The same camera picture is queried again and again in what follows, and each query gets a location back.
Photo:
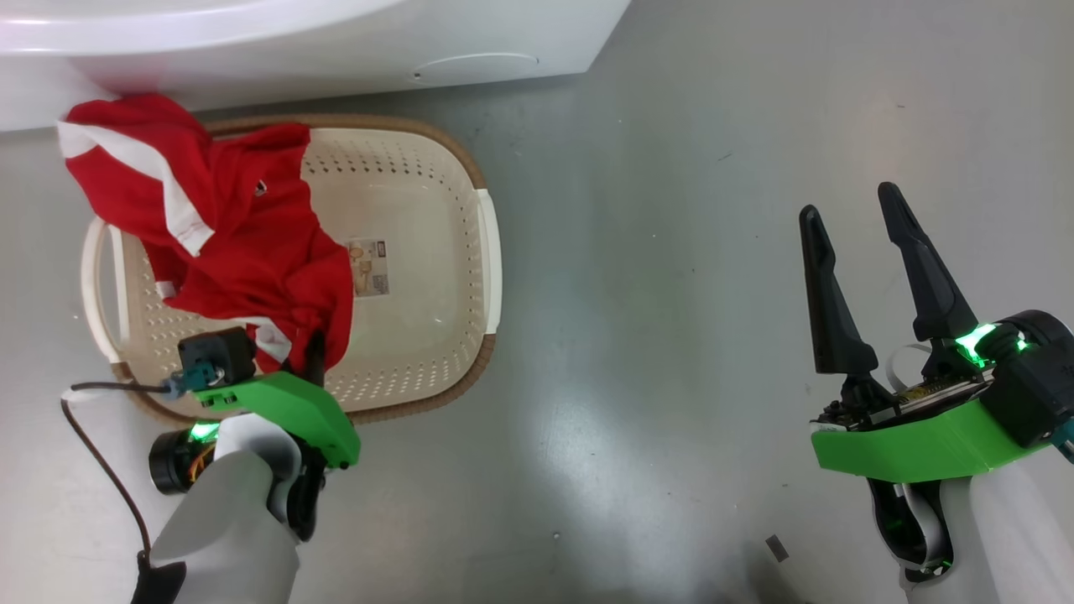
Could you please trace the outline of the white washing machine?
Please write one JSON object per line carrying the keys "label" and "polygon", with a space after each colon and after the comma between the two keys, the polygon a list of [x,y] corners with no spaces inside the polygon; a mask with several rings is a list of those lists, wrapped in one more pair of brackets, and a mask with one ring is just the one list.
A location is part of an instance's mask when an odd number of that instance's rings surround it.
{"label": "white washing machine", "polygon": [[0,133],[96,99],[191,111],[586,72],[630,0],[403,0],[287,37],[131,56],[0,56]]}

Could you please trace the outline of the red garment with white stripes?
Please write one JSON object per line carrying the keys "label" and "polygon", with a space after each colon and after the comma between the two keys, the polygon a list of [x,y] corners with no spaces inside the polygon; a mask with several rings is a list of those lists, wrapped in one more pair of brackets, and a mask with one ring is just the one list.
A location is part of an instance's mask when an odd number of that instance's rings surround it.
{"label": "red garment with white stripes", "polygon": [[161,95],[88,101],[56,126],[97,217],[137,238],[173,310],[245,325],[257,363],[306,366],[314,336],[336,366],[352,333],[352,265],[302,177],[310,127],[218,140]]}

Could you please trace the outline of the beige perforated laundry basket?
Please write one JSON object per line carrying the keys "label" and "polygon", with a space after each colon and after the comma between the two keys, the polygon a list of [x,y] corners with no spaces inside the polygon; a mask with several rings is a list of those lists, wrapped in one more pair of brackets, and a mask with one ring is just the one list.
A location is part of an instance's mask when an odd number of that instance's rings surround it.
{"label": "beige perforated laundry basket", "polygon": [[[310,126],[302,177],[337,243],[383,238],[390,294],[353,299],[352,339],[326,371],[326,391],[354,425],[439,409],[490,362],[500,321],[503,261],[487,179],[441,130],[362,114],[253,116],[205,123],[230,138],[280,123]],[[101,285],[112,244],[116,328]],[[180,340],[229,326],[170,310],[156,294],[137,238],[93,218],[81,253],[83,315],[118,382],[156,383],[178,368]]]}

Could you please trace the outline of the paper sticker inside basket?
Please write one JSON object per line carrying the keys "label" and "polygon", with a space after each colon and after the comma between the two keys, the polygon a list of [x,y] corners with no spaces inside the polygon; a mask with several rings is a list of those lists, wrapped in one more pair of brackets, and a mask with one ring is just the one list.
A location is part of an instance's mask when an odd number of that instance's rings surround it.
{"label": "paper sticker inside basket", "polygon": [[354,299],[390,294],[388,244],[383,238],[349,238],[344,246],[352,267]]}

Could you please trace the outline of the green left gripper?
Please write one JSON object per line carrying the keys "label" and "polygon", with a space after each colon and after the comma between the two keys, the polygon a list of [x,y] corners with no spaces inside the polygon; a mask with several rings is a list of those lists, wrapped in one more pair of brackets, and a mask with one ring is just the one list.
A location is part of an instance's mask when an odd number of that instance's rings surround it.
{"label": "green left gripper", "polygon": [[325,334],[317,332],[307,341],[302,378],[276,372],[257,375],[248,382],[195,391],[203,408],[246,409],[277,425],[321,452],[330,469],[355,466],[361,441],[342,405],[328,393]]}

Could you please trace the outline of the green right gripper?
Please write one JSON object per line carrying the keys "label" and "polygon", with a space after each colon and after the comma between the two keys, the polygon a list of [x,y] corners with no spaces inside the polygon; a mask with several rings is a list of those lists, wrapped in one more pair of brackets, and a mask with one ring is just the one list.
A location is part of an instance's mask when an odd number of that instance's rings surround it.
{"label": "green right gripper", "polygon": [[[993,369],[981,374],[957,341],[978,328],[977,315],[901,189],[882,182],[879,204],[905,265],[915,339],[930,348],[924,378],[978,377],[923,383],[924,396],[912,398],[891,393],[873,377],[850,378],[841,397],[810,422],[818,466],[875,481],[924,484],[988,474],[1050,447],[1049,435],[1033,445],[1018,444],[983,406],[982,396],[993,386]],[[863,343],[837,282],[834,248],[821,211],[802,207],[799,229],[816,371],[869,376],[879,359]]]}

